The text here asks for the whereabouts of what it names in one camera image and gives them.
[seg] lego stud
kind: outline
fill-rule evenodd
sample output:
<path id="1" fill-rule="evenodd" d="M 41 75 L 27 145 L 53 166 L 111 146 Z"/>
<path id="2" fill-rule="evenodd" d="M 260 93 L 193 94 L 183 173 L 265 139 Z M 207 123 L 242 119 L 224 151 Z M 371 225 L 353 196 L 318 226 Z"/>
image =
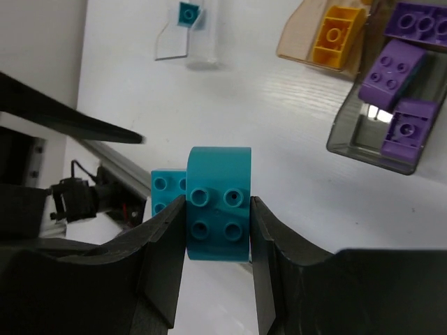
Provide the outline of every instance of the lego stud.
<path id="1" fill-rule="evenodd" d="M 154 180 L 154 187 L 159 191 L 165 190 L 167 185 L 168 182 L 164 178 L 159 177 Z"/>
<path id="2" fill-rule="evenodd" d="M 223 195 L 223 201 L 229 207 L 240 207 L 244 201 L 244 195 L 236 188 L 230 189 Z"/>
<path id="3" fill-rule="evenodd" d="M 399 73 L 405 73 L 408 71 L 408 65 L 405 63 L 398 63 L 397 65 L 397 72 Z"/>
<path id="4" fill-rule="evenodd" d="M 415 23 L 416 23 L 416 16 L 414 14 L 405 14 L 401 16 L 401 18 L 397 22 L 397 25 L 401 30 L 408 33 L 414 30 Z"/>
<path id="5" fill-rule="evenodd" d="M 389 89 L 395 89 L 396 87 L 397 87 L 397 82 L 395 81 L 395 80 L 388 80 L 387 82 L 386 82 L 386 86 L 389 88 Z"/>
<path id="6" fill-rule="evenodd" d="M 434 18 L 430 16 L 423 17 L 419 20 L 418 30 L 421 33 L 427 33 L 431 31 L 434 27 Z"/>
<path id="7" fill-rule="evenodd" d="M 179 181 L 179 188 L 182 191 L 186 191 L 186 178 L 180 179 L 180 181 Z"/>
<path id="8" fill-rule="evenodd" d="M 206 239 L 209 233 L 210 230 L 208 229 L 208 225 L 202 221 L 196 221 L 191 226 L 191 235 L 199 241 Z"/>
<path id="9" fill-rule="evenodd" d="M 441 20 L 438 22 L 436 27 L 434 28 L 437 38 L 439 40 L 447 39 L 447 19 Z"/>
<path id="10" fill-rule="evenodd" d="M 390 66 L 392 62 L 393 62 L 393 59 L 391 57 L 384 56 L 384 57 L 380 58 L 380 64 L 382 66 Z"/>
<path id="11" fill-rule="evenodd" d="M 186 20 L 191 20 L 191 19 L 194 17 L 194 12 L 193 12 L 191 9 L 186 9 L 186 10 L 183 12 L 183 17 L 184 17 Z"/>
<path id="12" fill-rule="evenodd" d="M 204 188 L 196 188 L 191 192 L 191 203 L 197 207 L 204 207 L 210 201 L 210 195 Z"/>
<path id="13" fill-rule="evenodd" d="M 380 75 L 380 73 L 374 72 L 370 75 L 370 78 L 371 78 L 371 81 L 378 82 L 382 78 L 382 76 Z"/>
<path id="14" fill-rule="evenodd" d="M 237 242 L 242 238 L 242 227 L 239 223 L 227 223 L 223 234 L 228 241 Z"/>
<path id="15" fill-rule="evenodd" d="M 163 211 L 163 209 L 164 209 L 165 207 L 166 207 L 165 204 L 162 204 L 162 203 L 158 203 L 158 204 L 156 204 L 156 205 L 154 206 L 155 214 L 158 214 L 158 213 L 160 213 L 161 211 Z"/>
<path id="16" fill-rule="evenodd" d="M 326 34 L 326 40 L 335 43 L 342 37 L 342 31 L 338 28 L 332 28 Z"/>
<path id="17" fill-rule="evenodd" d="M 413 124 L 402 124 L 399 127 L 399 133 L 402 136 L 409 137 L 412 136 L 415 132 L 416 128 Z"/>

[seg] purple brick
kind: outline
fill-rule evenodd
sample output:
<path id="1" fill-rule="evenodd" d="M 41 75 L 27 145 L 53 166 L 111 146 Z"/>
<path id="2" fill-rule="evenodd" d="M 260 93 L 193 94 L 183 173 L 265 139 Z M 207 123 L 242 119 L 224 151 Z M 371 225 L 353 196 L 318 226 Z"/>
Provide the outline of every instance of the purple brick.
<path id="1" fill-rule="evenodd" d="M 393 108 L 426 54 L 420 47 L 391 40 L 363 81 L 359 99 L 381 110 Z"/>
<path id="2" fill-rule="evenodd" d="M 394 110 L 381 154 L 415 163 L 437 111 L 437 103 L 410 98 L 401 99 Z"/>
<path id="3" fill-rule="evenodd" d="M 447 47 L 447 7 L 399 2 L 385 35 Z"/>

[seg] black plastic arm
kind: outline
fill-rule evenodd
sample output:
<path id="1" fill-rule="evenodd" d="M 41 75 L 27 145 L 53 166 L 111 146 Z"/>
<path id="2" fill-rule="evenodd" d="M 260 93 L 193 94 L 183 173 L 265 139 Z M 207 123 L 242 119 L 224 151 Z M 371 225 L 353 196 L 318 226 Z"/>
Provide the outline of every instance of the black plastic arm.
<path id="1" fill-rule="evenodd" d="M 102 246 L 2 243 L 0 333 L 166 335 L 177 309 L 184 223 L 183 196 Z"/>
<path id="2" fill-rule="evenodd" d="M 260 335 L 416 335 L 447 329 L 447 251 L 335 255 L 251 199 Z"/>
<path id="3" fill-rule="evenodd" d="M 0 72 L 0 112 L 81 138 L 121 143 L 142 143 L 144 137 L 118 126 L 88 117 Z"/>

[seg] plastic toy block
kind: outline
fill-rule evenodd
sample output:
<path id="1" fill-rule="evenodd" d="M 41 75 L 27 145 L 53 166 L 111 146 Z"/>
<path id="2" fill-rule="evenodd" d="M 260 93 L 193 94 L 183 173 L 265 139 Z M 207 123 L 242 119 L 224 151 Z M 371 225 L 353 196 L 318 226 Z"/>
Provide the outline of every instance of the plastic toy block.
<path id="1" fill-rule="evenodd" d="M 157 215 L 176 197 L 186 192 L 186 171 L 160 169 L 151 172 L 152 176 L 152 216 Z"/>
<path id="2" fill-rule="evenodd" d="M 366 10 L 363 8 L 329 8 L 314 43 L 313 62 L 331 68 L 342 68 L 365 22 Z"/>
<path id="3" fill-rule="evenodd" d="M 251 149 L 194 147 L 186 171 L 189 258 L 248 262 Z"/>
<path id="4" fill-rule="evenodd" d="M 409 98 L 401 99 L 395 108 L 388 133 L 383 141 L 381 154 L 415 163 L 437 111 L 437 103 Z"/>
<path id="5" fill-rule="evenodd" d="M 416 74 L 427 52 L 401 40 L 391 40 L 362 83 L 360 100 L 389 111 Z"/>
<path id="6" fill-rule="evenodd" d="M 183 27 L 192 27 L 200 12 L 200 6 L 192 3 L 180 2 L 179 4 L 179 20 L 177 25 Z"/>
<path id="7" fill-rule="evenodd" d="M 399 2 L 385 35 L 447 47 L 447 7 Z"/>

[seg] small teal brick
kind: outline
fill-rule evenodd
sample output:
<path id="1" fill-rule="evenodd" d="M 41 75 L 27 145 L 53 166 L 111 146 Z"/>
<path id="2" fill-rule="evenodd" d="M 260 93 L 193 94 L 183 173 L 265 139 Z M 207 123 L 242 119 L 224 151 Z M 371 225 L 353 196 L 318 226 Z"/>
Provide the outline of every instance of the small teal brick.
<path id="1" fill-rule="evenodd" d="M 200 6 L 193 5 L 192 3 L 180 2 L 179 3 L 179 20 L 177 25 L 183 27 L 192 27 L 194 22 L 200 13 Z"/>
<path id="2" fill-rule="evenodd" d="M 186 171 L 189 258 L 248 262 L 251 148 L 194 147 Z"/>
<path id="3" fill-rule="evenodd" d="M 186 192 L 186 170 L 160 169 L 151 172 L 152 176 L 152 216 L 155 216 Z"/>

